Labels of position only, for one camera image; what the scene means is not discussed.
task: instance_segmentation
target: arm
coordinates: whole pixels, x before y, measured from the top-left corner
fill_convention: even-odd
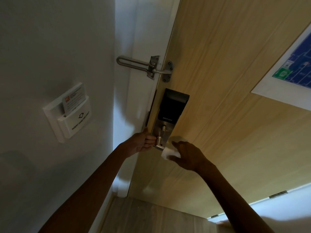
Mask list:
[[[124,160],[151,149],[155,140],[156,137],[148,135],[146,128],[118,145],[39,232],[88,232]]]
[[[236,232],[273,233],[273,230],[236,192],[199,148],[189,142],[180,141],[172,142],[172,144],[178,149],[181,158],[170,156],[169,159],[184,169],[196,172],[203,178]]]

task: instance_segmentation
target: door hinge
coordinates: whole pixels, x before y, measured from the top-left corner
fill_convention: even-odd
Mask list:
[[[132,63],[138,64],[138,65],[148,66],[148,68],[143,68],[143,67],[140,67],[140,66],[136,66],[136,65],[129,64],[129,63],[125,63],[124,61],[132,62]],[[119,56],[117,58],[117,63],[119,65],[125,66],[125,67],[129,67],[129,68],[132,68],[132,69],[136,69],[136,70],[145,71],[147,73],[147,77],[151,78],[152,80],[154,80],[154,76],[155,76],[156,73],[163,74],[162,81],[167,83],[167,82],[170,81],[171,76],[172,76],[172,71],[173,71],[173,68],[174,68],[173,67],[173,63],[171,61],[168,61],[166,63],[166,66],[165,66],[165,70],[157,70],[156,68],[158,66],[158,62],[159,62],[159,56],[158,55],[152,56],[150,58],[150,62],[149,63],[143,62],[143,61],[139,61],[139,60],[134,60],[134,59],[128,58],[126,56]]]
[[[284,194],[288,194],[288,192],[285,190],[285,191],[273,194],[273,195],[269,196],[269,199],[273,199],[273,198],[279,197],[279,196],[284,195]]]

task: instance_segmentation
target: smart lock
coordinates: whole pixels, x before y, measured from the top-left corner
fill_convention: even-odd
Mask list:
[[[160,108],[157,113],[151,134],[157,137],[155,148],[163,150],[181,113],[183,112],[189,95],[170,89],[165,89]]]

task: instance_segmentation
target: blue floor plan map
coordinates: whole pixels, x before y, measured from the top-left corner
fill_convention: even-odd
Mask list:
[[[273,77],[311,88],[311,34],[294,50]]]

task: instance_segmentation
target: white cloth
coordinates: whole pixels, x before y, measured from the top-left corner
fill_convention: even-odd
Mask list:
[[[170,137],[165,145],[164,150],[162,151],[162,158],[168,159],[170,155],[176,156],[180,158],[180,153],[178,150],[172,145],[172,141],[179,142],[179,141],[187,141],[185,138],[181,136],[173,136]]]

